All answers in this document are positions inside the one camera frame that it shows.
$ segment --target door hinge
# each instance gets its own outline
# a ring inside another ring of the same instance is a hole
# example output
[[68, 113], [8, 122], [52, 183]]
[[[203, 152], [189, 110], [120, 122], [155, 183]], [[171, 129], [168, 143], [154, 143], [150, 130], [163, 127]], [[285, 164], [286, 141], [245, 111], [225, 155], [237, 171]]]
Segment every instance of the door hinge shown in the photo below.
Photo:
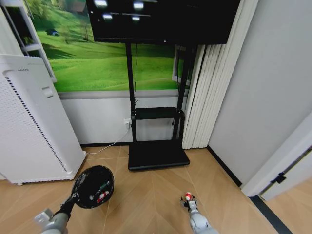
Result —
[[280, 173], [278, 173], [278, 176], [274, 179], [274, 180], [272, 180], [272, 181], [270, 181], [271, 183], [275, 183], [275, 182], [277, 182], [277, 183], [282, 183], [285, 179], [287, 179], [285, 176], [284, 176], [284, 172], [280, 172]]

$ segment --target green grass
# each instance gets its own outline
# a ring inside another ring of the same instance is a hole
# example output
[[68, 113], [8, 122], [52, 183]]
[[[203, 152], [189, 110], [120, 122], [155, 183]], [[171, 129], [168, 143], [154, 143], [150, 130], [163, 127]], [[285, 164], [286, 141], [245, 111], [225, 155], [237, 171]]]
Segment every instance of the green grass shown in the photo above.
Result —
[[[92, 40], [83, 40], [81, 22], [89, 22], [86, 16], [49, 6], [47, 18], [35, 19], [34, 25], [58, 80], [55, 83], [58, 91], [129, 89], [124, 44], [93, 42], [90, 25], [88, 37]], [[56, 29], [60, 36], [47, 35], [45, 30], [50, 28]], [[173, 57], [173, 46], [139, 44], [136, 89], [176, 89], [177, 83], [171, 80]]]

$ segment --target black helmet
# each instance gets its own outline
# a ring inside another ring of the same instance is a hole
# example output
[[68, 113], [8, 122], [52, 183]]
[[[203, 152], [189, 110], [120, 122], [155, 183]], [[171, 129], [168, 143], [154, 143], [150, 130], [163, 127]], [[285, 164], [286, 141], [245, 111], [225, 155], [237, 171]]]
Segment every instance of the black helmet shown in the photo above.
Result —
[[82, 208], [93, 208], [106, 202], [114, 191], [114, 176], [104, 166], [93, 166], [84, 170], [74, 183], [72, 194], [76, 204]]

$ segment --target red object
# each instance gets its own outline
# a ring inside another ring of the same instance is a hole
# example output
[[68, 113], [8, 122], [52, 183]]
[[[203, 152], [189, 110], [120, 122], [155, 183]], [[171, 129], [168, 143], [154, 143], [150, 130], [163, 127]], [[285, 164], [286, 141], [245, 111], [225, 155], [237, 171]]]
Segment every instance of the red object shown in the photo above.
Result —
[[192, 199], [192, 194], [190, 192], [186, 192], [185, 193], [185, 199], [188, 201], [188, 200], [191, 200]]
[[109, 194], [108, 191], [103, 192], [97, 199], [97, 203], [99, 203], [100, 201], [102, 201], [107, 195]]

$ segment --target tree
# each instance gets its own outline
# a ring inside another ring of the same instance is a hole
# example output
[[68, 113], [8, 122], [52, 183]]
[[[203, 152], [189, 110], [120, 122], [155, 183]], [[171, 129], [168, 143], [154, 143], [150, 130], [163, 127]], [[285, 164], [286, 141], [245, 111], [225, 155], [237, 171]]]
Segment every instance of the tree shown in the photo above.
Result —
[[42, 0], [28, 0], [29, 8], [34, 16], [40, 20], [47, 19], [48, 8]]

